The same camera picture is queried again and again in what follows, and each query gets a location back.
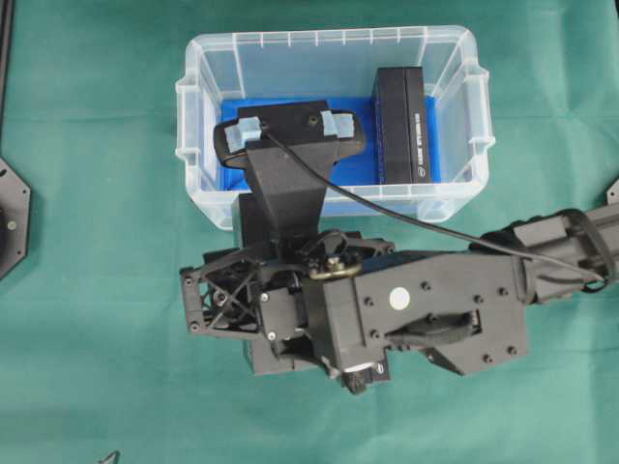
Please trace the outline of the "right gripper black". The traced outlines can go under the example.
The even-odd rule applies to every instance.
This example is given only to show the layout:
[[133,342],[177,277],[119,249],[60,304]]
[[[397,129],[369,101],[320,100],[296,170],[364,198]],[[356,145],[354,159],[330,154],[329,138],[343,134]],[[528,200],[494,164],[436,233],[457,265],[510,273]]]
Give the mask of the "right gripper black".
[[180,271],[188,331],[243,341],[256,375],[321,369],[339,382],[386,382],[385,355],[343,369],[315,353],[304,289],[312,271],[349,276],[362,260],[394,250],[383,239],[329,230],[283,242],[255,238],[243,248],[208,252],[200,267]]

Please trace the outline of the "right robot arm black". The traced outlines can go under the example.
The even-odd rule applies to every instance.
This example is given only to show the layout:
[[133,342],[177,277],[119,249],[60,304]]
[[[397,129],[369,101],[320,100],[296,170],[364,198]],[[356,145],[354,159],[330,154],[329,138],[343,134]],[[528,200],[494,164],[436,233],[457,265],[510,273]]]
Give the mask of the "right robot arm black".
[[526,355],[528,306],[618,280],[616,204],[489,234],[547,262],[484,246],[396,250],[338,229],[273,240],[251,196],[242,207],[241,245],[206,253],[180,284],[189,332],[242,340],[257,375],[319,368],[359,394],[389,380],[392,350],[459,375],[483,371]]

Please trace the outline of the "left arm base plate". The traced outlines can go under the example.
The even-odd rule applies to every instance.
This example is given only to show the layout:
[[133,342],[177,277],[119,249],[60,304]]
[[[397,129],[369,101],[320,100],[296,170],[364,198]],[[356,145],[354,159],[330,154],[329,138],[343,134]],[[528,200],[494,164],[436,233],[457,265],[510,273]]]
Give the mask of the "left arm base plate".
[[28,253],[31,189],[1,159],[1,277],[4,278]]

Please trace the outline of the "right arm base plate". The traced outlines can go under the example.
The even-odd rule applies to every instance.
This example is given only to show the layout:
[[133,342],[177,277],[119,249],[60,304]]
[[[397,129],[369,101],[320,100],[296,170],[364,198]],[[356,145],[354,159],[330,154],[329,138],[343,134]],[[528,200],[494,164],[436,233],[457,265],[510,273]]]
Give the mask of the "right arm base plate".
[[606,190],[606,203],[608,205],[619,202],[619,179],[616,179]]

